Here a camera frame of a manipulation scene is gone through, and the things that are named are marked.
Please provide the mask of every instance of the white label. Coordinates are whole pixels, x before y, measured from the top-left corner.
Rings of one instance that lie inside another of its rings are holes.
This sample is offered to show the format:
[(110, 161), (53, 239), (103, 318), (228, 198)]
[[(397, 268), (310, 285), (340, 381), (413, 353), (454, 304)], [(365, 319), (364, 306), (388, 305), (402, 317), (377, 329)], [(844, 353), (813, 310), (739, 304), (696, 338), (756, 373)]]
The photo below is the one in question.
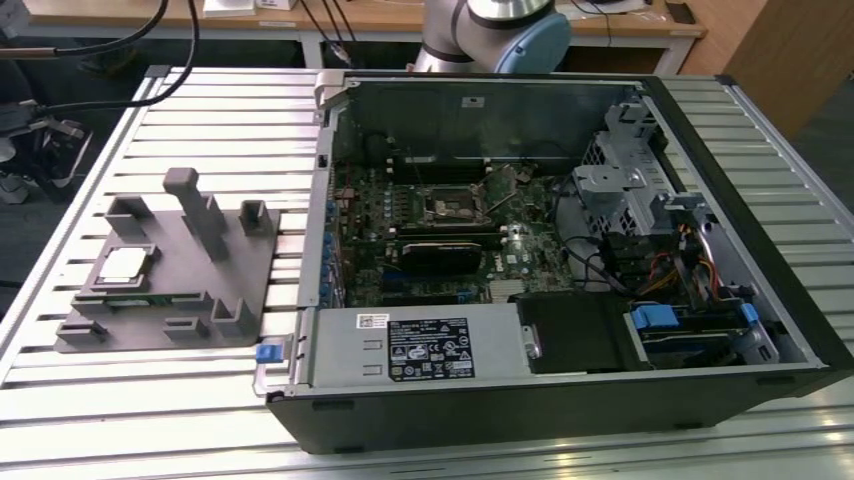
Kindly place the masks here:
[(464, 108), (484, 108), (486, 105), (486, 98), (484, 97), (464, 97)]
[(258, 22), (262, 27), (282, 27), (282, 28), (294, 28), (297, 27), (297, 23), (294, 22)]
[(701, 32), (696, 31), (696, 30), (672, 30), (671, 31), (671, 36), (672, 37), (697, 37), (700, 38), (701, 36)]
[(256, 4), (262, 8), (276, 8), (278, 10), (292, 10), (297, 0), (257, 0)]
[(357, 315), (357, 328), (386, 328), (388, 325), (388, 313), (361, 313)]

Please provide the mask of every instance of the motherboard chip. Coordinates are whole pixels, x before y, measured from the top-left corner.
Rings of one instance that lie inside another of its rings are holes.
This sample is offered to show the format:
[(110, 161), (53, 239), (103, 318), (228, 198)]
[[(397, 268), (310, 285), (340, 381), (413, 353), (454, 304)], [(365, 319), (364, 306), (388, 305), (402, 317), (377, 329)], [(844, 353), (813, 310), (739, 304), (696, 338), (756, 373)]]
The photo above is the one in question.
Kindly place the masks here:
[(469, 187), (434, 188), (425, 195), (425, 222), (434, 226), (484, 225), (484, 200)]

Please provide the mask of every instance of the metal bracket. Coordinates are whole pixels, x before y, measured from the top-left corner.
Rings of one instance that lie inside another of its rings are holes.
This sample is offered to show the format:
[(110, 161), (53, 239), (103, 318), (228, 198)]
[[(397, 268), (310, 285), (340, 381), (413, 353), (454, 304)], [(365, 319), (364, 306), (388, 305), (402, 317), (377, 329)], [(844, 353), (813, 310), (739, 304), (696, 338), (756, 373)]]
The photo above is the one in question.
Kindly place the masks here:
[(318, 309), (308, 308), (300, 314), (300, 322), (297, 329), (297, 336), (294, 338), (294, 347), (292, 349), (292, 384), (298, 385), (301, 383), (310, 382), (310, 359), (313, 350), (313, 334), (314, 324), (317, 320)]
[(617, 165), (576, 167), (573, 180), (585, 206), (597, 215), (612, 215), (617, 212), (626, 192), (646, 187), (644, 176)]
[(605, 122), (612, 132), (628, 131), (633, 138), (644, 141), (649, 141), (659, 127), (656, 116), (644, 102), (613, 106)]
[(0, 138), (11, 138), (19, 135), (50, 128), (70, 137), (83, 139), (86, 132), (74, 127), (74, 123), (59, 121), (51, 117), (38, 118), (39, 104), (35, 100), (0, 105)]
[(324, 70), (316, 80), (316, 105), (330, 108), (344, 101), (348, 90), (345, 75), (348, 70)]
[(653, 218), (656, 219), (655, 229), (669, 230), (675, 226), (672, 225), (671, 212), (696, 212), (699, 208), (707, 206), (707, 198), (700, 193), (679, 193), (671, 195), (663, 193), (656, 196), (653, 203), (650, 203), (650, 211), (653, 212)]
[(296, 345), (294, 338), (294, 334), (286, 335), (284, 337), (269, 337), (260, 344), (260, 347), (262, 345), (282, 346), (285, 357), (285, 361), (282, 363), (258, 363), (258, 365), (256, 366), (253, 390), (256, 391), (256, 395), (260, 397), (265, 397), (269, 393), (274, 393), (281, 390), (286, 392), (293, 391), (290, 385), (274, 385), (273, 382), (270, 382), (270, 374), (292, 373), (292, 358)]

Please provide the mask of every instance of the barcode sticker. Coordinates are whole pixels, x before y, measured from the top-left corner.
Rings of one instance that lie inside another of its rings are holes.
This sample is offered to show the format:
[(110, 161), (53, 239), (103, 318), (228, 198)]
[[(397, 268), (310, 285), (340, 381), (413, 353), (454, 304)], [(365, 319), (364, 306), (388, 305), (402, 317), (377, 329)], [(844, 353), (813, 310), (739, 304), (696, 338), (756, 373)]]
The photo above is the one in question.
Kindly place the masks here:
[(388, 325), (388, 313), (360, 313), (357, 315), (357, 328), (386, 328)]
[(297, 23), (294, 22), (258, 22), (262, 27), (282, 27), (282, 28), (296, 28)]

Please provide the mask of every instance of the yellow wire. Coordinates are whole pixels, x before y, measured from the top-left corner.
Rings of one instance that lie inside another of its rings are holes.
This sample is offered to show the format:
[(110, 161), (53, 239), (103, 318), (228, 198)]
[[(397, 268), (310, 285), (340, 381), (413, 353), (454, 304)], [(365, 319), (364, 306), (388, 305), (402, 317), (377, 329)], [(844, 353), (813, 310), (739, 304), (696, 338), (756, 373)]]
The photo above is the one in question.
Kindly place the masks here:
[(659, 282), (656, 282), (653, 285), (650, 285), (650, 287), (644, 292), (641, 292), (640, 295), (646, 295), (652, 291), (659, 290), (660, 288), (663, 288), (665, 285), (668, 285), (671, 283), (671, 281), (676, 278), (676, 276), (677, 276), (677, 271), (675, 270), (668, 275), (665, 275), (665, 277)]
[(712, 287), (712, 298), (715, 298), (716, 300), (719, 299), (719, 286), (713, 285), (713, 282), (717, 283), (717, 268), (715, 267), (715, 265), (712, 264), (712, 262), (709, 262), (708, 260), (701, 260), (700, 261), (701, 264), (704, 264), (707, 266), (707, 268), (709, 269), (709, 286)]

